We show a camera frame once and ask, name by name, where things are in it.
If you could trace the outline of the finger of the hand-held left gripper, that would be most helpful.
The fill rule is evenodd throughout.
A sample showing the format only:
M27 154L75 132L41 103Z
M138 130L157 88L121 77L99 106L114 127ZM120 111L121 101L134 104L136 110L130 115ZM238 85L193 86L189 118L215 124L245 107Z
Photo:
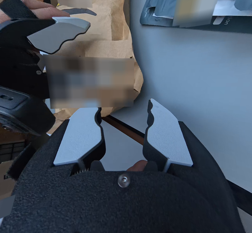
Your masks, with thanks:
M75 17L52 17L55 24L27 36L27 39L38 50L54 54L62 44L74 40L78 35L85 34L90 22Z

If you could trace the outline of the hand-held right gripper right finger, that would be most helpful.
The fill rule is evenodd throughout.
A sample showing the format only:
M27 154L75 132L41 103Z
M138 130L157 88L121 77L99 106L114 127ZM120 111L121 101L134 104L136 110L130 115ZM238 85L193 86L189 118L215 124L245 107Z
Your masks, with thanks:
M155 162L159 172L167 172L171 164L192 167L193 161L177 118L153 98L148 101L147 112L145 159Z

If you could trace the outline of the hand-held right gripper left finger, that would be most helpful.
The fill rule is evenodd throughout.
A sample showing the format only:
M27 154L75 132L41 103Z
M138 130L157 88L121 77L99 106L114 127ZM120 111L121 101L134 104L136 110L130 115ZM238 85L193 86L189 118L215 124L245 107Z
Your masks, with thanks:
M80 108L69 122L53 164L55 166L77 163L80 168L90 168L106 152L101 108Z

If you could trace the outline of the brown paper mailer bag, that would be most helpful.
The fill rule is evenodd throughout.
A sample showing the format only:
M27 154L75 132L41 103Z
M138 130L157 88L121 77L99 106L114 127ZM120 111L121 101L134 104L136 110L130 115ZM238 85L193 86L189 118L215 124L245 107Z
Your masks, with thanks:
M89 21L91 26L85 34L72 41L67 41L54 54L57 61L63 58L130 58L134 61L134 99L140 94L143 85L143 74L134 57L132 36L124 14L124 0L92 0L88 8L96 13L71 15Z

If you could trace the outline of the grey desk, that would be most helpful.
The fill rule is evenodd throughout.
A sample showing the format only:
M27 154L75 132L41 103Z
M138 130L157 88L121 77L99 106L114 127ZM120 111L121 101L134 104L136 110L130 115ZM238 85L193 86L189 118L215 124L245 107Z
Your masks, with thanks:
M193 166L103 172L102 232L245 232L228 180L251 195L251 36L142 25L145 1L130 0L143 87L112 115L145 132L153 98L177 118Z

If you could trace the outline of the person's left hand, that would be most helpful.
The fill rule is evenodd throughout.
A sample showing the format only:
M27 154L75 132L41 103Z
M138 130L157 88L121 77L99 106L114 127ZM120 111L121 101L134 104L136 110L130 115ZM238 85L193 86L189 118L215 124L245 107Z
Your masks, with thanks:
M69 13L55 8L53 5L37 0L21 0L39 19L52 17L70 17Z

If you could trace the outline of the person's right hand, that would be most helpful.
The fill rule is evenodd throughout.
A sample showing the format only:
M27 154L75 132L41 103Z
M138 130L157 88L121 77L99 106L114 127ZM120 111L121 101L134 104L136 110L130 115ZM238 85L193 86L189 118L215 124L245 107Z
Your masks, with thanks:
M142 172L147 165L146 160L140 160L127 169L128 172Z

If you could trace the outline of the dark grey retail package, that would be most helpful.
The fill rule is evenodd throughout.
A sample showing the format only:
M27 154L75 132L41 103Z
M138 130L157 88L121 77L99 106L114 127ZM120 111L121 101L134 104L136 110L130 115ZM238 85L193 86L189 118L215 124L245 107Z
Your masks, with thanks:
M252 0L146 0L140 24L252 34Z

